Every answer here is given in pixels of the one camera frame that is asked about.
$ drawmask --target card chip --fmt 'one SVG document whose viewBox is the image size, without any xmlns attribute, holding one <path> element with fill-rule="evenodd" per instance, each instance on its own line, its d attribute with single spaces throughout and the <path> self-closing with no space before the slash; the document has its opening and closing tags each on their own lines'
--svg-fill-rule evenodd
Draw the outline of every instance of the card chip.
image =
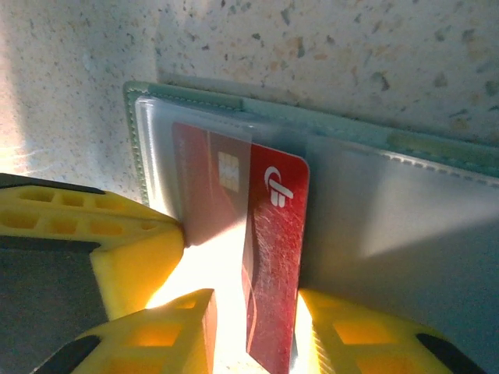
<svg viewBox="0 0 499 374">
<path fill-rule="evenodd" d="M 237 157 L 218 152 L 218 180 L 225 188 L 239 192 L 239 159 Z"/>
</svg>

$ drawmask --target white logo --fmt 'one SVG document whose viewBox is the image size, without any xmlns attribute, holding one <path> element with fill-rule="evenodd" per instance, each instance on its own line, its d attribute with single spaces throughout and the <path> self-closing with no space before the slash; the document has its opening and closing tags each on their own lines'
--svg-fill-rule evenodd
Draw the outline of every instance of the white logo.
<svg viewBox="0 0 499 374">
<path fill-rule="evenodd" d="M 239 159 L 237 157 L 218 152 L 218 181 L 227 189 L 239 191 Z"/>
<path fill-rule="evenodd" d="M 276 182 L 275 179 L 271 179 L 271 176 L 273 175 L 277 177 L 276 179 L 278 182 Z M 281 184 L 281 173 L 279 173 L 279 170 L 274 166 L 270 166 L 265 171 L 265 185 L 267 186 L 267 191 L 269 186 L 271 187 L 271 202 L 274 206 L 284 208 L 286 205 L 286 197 L 288 199 L 293 198 L 293 192 Z"/>
</svg>

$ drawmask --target black plastic part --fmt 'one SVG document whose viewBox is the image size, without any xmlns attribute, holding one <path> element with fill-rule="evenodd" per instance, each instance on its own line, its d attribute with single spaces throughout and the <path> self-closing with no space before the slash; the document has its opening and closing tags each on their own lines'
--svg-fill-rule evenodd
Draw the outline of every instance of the black plastic part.
<svg viewBox="0 0 499 374">
<path fill-rule="evenodd" d="M 453 374 L 486 374 L 453 343 L 427 333 L 418 333 L 416 337 Z"/>
<path fill-rule="evenodd" d="M 38 185 L 40 187 L 52 187 L 53 189 L 67 189 L 69 191 L 94 193 L 105 195 L 105 191 L 85 185 L 72 185 L 70 183 L 46 181 L 45 179 L 25 177 L 23 175 L 12 175 L 0 173 L 0 189 L 20 187 L 22 185 Z"/>
<path fill-rule="evenodd" d="M 97 242 L 0 235 L 0 249 L 92 253 L 100 246 Z"/>
<path fill-rule="evenodd" d="M 70 374 L 100 342 L 100 337 L 95 335 L 74 340 L 55 352 L 33 374 Z"/>
</svg>

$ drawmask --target granite surface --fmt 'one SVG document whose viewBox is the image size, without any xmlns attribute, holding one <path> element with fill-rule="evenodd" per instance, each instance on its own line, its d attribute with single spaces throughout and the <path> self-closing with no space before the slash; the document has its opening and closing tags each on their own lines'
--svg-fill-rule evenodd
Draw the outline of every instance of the granite surface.
<svg viewBox="0 0 499 374">
<path fill-rule="evenodd" d="M 498 0 L 3 0 L 0 171 L 138 200 L 131 79 L 499 146 L 498 19 Z"/>
</svg>

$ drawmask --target red bank card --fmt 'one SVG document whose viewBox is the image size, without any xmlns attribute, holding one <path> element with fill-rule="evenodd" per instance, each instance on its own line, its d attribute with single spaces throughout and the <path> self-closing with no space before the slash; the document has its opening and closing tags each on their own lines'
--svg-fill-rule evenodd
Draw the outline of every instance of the red bank card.
<svg viewBox="0 0 499 374">
<path fill-rule="evenodd" d="M 249 176 L 246 350 L 271 374 L 288 374 L 309 168 L 300 157 L 253 144 Z"/>
<path fill-rule="evenodd" d="M 246 349 L 270 374 L 287 374 L 309 168 L 291 154 L 190 125 L 172 131 L 190 248 L 170 288 L 214 288 L 218 354 Z"/>
</svg>

